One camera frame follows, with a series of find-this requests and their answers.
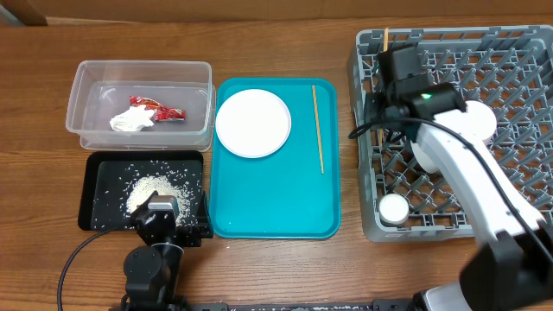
chopstick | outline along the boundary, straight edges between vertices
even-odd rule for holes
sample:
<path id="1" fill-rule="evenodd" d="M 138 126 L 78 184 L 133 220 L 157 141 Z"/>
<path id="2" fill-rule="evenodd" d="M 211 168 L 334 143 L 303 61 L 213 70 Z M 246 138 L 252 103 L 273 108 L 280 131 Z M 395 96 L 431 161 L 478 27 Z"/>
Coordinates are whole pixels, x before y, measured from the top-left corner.
<path id="1" fill-rule="evenodd" d="M 321 174 L 325 174 L 325 166 L 322 161 L 321 128 L 319 127 L 319 107 L 317 106 L 317 91 L 313 89 L 313 104 L 315 105 L 315 124 L 317 126 L 317 140 L 319 142 L 319 161 L 321 161 Z"/>
<path id="2" fill-rule="evenodd" d="M 390 30 L 386 27 L 384 29 L 384 46 L 382 47 L 382 52 L 386 52 L 388 50 L 388 36 L 389 36 Z M 384 141 L 384 130 L 378 131 L 378 146 L 382 148 L 382 142 Z"/>

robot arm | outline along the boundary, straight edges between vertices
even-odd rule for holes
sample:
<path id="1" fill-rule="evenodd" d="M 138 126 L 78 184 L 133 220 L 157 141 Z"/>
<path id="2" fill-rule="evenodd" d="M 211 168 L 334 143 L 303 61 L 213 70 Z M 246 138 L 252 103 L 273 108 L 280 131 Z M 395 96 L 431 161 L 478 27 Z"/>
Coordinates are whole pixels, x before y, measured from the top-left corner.
<path id="1" fill-rule="evenodd" d="M 551 229 L 542 214 L 520 195 L 484 143 L 468 128 L 468 117 L 467 113 L 452 110 L 435 115 L 435 122 L 473 144 L 526 224 L 550 246 Z M 420 126 L 416 140 L 452 187 L 471 220 L 480 247 L 480 253 L 462 271 L 461 281 L 419 294 L 419 308 L 509 310 L 551 298 L 550 265 L 533 250 L 523 227 L 472 152 L 448 133 L 426 124 Z"/>
<path id="2" fill-rule="evenodd" d="M 184 297 L 176 295 L 176 284 L 185 247 L 200 247 L 203 238 L 213 237 L 205 194 L 196 211 L 195 225 L 177 227 L 179 214 L 174 196 L 155 191 L 130 216 L 130 222 L 147 246 L 140 246 L 124 260 L 126 295 L 121 311 L 188 311 Z"/>
<path id="3" fill-rule="evenodd" d="M 459 282 L 416 294 L 411 309 L 504 311 L 553 298 L 553 229 L 518 193 L 470 128 L 461 95 L 448 83 L 430 85 L 421 74 L 416 47 L 383 52 L 378 65 L 382 90 L 365 98 L 365 119 L 370 122 L 355 129 L 350 138 L 375 124 L 386 124 L 418 143 L 454 190 L 480 247 Z M 512 215 L 515 209 L 519 219 Z"/>
<path id="4" fill-rule="evenodd" d="M 537 222 L 544 221 L 542 214 L 520 195 L 505 176 L 477 133 L 469 127 L 472 124 L 468 120 L 470 117 L 470 114 L 459 110 L 434 115 L 436 123 L 461 134 L 478 150 L 526 224 L 537 230 Z M 453 189 L 471 221 L 478 245 L 497 240 L 496 235 L 502 231 L 513 237 L 524 233 L 524 228 L 513 217 L 484 168 L 460 141 L 427 124 L 419 128 L 416 141 Z"/>

clear plastic container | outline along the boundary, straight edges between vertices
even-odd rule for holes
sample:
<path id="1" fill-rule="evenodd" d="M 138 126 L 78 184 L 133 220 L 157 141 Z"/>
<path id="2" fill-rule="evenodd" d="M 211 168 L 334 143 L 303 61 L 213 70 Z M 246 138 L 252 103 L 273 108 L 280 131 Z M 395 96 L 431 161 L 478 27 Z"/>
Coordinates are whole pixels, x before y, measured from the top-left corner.
<path id="1" fill-rule="evenodd" d="M 156 122 L 138 132 L 111 129 L 130 96 L 186 111 L 184 121 Z M 67 107 L 67 130 L 92 150 L 193 149 L 213 138 L 215 90 L 211 66 L 201 61 L 87 60 L 80 63 Z"/>

dish rack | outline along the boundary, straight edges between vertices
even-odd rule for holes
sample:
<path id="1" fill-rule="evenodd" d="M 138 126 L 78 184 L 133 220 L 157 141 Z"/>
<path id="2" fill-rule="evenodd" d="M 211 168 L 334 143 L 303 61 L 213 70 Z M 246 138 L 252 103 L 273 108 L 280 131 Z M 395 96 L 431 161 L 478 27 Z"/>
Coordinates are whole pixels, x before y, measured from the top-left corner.
<path id="1" fill-rule="evenodd" d="M 515 26 L 457 29 L 391 29 L 388 48 L 417 44 L 433 84 L 455 85 L 465 100 L 492 107 L 498 129 L 488 148 L 517 190 L 553 220 L 553 28 Z M 347 63 L 350 100 L 357 126 L 376 107 L 365 96 L 378 85 L 377 54 L 383 30 L 362 30 Z M 367 132 L 359 143 L 359 197 L 365 235 L 375 242 L 437 241 L 472 237 L 473 230 L 440 174 L 427 174 L 410 143 L 381 143 Z M 382 225 L 378 198 L 401 194 L 410 216 L 401 228 Z"/>

red wrapper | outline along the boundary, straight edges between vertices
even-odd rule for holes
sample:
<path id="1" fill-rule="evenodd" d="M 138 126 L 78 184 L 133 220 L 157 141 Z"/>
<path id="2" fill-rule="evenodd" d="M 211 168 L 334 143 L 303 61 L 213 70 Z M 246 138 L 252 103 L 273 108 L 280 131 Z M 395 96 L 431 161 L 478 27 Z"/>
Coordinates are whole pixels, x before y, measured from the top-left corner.
<path id="1" fill-rule="evenodd" d="M 166 107 L 151 98 L 131 96 L 130 105 L 135 107 L 145 105 L 146 110 L 155 110 L 156 113 L 154 114 L 154 117 L 152 117 L 152 120 L 154 121 L 179 121 L 184 120 L 186 116 L 185 111 Z"/>

